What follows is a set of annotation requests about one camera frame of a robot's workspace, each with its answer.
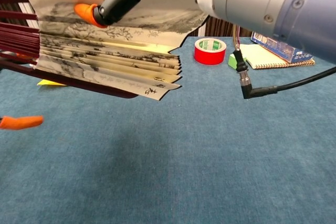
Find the spiral notebook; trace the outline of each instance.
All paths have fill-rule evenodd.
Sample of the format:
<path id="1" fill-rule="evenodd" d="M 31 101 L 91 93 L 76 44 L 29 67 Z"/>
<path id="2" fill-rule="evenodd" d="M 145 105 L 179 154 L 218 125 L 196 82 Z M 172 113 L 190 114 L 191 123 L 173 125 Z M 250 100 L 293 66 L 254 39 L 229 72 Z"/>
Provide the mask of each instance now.
<path id="1" fill-rule="evenodd" d="M 267 69 L 267 68 L 290 68 L 311 66 L 315 64 L 313 59 L 288 63 L 277 55 L 263 48 L 259 44 L 240 45 L 243 56 L 253 69 Z"/>

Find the orange gripper fingertip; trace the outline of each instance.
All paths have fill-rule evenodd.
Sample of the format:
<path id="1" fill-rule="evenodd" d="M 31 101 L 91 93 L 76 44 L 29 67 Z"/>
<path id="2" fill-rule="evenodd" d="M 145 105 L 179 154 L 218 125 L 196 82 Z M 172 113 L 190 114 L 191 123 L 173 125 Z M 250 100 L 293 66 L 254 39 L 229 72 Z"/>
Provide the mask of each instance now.
<path id="1" fill-rule="evenodd" d="M 87 4 L 77 4 L 73 8 L 75 13 L 86 22 L 97 26 L 99 28 L 106 28 L 107 26 L 99 25 L 93 16 L 93 9 L 97 7 L 97 4 L 87 5 Z"/>
<path id="2" fill-rule="evenodd" d="M 0 130 L 23 130 L 40 126 L 43 122 L 44 117 L 42 115 L 25 116 L 21 118 L 3 116 L 0 122 Z"/>

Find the red tape roll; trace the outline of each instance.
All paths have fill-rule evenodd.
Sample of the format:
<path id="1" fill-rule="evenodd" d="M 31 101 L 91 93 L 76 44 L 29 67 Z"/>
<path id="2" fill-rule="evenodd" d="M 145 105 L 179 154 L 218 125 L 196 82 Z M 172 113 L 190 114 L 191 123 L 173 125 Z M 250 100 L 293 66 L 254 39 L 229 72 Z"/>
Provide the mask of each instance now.
<path id="1" fill-rule="evenodd" d="M 213 38 L 203 38 L 195 42 L 194 59 L 202 64 L 216 65 L 224 61 L 226 44 Z"/>

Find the table surface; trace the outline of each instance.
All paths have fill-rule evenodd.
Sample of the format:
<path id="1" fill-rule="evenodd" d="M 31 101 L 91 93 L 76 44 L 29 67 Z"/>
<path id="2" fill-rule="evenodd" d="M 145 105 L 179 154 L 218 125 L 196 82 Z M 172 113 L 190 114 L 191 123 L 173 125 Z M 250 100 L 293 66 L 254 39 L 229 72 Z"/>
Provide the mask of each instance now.
<path id="1" fill-rule="evenodd" d="M 162 101 L 4 70 L 1 114 L 45 122 L 0 132 L 0 223 L 335 223 L 336 76 L 244 100 L 232 39 L 217 66 L 194 61 L 197 39 L 174 51 L 182 87 Z M 333 66 L 316 62 L 249 74 L 270 86 Z"/>

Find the blue box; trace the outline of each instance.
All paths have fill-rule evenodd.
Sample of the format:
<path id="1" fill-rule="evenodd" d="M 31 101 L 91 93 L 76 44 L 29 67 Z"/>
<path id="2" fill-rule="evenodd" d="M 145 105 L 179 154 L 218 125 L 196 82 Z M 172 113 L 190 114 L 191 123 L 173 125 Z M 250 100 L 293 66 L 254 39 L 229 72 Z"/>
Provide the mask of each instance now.
<path id="1" fill-rule="evenodd" d="M 265 37 L 256 32 L 252 33 L 251 40 L 289 63 L 301 62 L 313 58 L 313 55 L 309 53 L 292 47 L 284 42 Z"/>

